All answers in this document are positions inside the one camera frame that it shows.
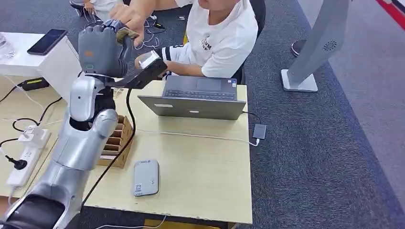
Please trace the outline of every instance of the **wooden organizer box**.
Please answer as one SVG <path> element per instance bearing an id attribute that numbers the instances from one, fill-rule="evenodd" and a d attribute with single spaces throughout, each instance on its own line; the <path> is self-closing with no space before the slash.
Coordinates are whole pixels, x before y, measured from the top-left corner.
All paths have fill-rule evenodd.
<path id="1" fill-rule="evenodd" d="M 108 166 L 111 161 L 117 156 L 120 150 L 125 146 L 133 132 L 132 125 L 126 116 L 118 116 L 118 124 L 114 133 L 108 138 L 107 144 L 104 147 L 103 153 L 98 160 L 99 166 Z M 122 152 L 121 156 L 113 163 L 113 167 L 123 168 L 127 161 L 131 144 Z"/>

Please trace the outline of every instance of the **black smartphone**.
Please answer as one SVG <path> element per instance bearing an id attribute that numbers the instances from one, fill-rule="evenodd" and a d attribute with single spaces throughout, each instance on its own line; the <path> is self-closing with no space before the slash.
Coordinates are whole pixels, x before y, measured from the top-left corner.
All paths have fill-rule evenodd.
<path id="1" fill-rule="evenodd" d="M 51 29 L 27 52 L 32 55 L 46 55 L 67 34 L 66 30 Z"/>

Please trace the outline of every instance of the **smartphone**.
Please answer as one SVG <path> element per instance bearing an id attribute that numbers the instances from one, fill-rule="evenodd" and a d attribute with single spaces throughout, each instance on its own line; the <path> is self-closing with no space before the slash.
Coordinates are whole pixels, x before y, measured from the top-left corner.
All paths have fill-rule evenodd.
<path id="1" fill-rule="evenodd" d="M 133 194 L 136 197 L 159 192 L 159 164 L 157 160 L 137 161 L 134 168 Z"/>
<path id="2" fill-rule="evenodd" d="M 51 29 L 27 52 L 32 55 L 46 55 L 67 34 L 66 30 Z"/>

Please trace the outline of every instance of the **printed logo on shirt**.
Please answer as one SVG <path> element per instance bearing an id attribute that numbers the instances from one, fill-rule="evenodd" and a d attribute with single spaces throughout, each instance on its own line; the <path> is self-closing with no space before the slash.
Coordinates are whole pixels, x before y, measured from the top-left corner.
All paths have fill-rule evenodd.
<path id="1" fill-rule="evenodd" d="M 206 37 L 206 38 L 204 38 L 204 39 L 201 40 L 202 48 L 203 48 L 204 50 L 206 50 L 206 51 L 211 50 L 211 48 L 212 48 L 212 46 L 208 43 L 208 38 L 209 38 L 209 37 L 210 37 L 210 36 L 208 35 L 208 37 Z"/>

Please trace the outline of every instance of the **laptop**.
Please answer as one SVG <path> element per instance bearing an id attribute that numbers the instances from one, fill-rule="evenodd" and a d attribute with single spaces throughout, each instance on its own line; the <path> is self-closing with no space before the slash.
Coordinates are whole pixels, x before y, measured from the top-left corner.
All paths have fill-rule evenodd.
<path id="1" fill-rule="evenodd" d="M 236 79 L 171 75 L 162 96 L 236 101 Z"/>
<path id="2" fill-rule="evenodd" d="M 180 97 L 142 96 L 138 98 L 159 116 L 237 120 L 245 101 L 209 100 Z"/>

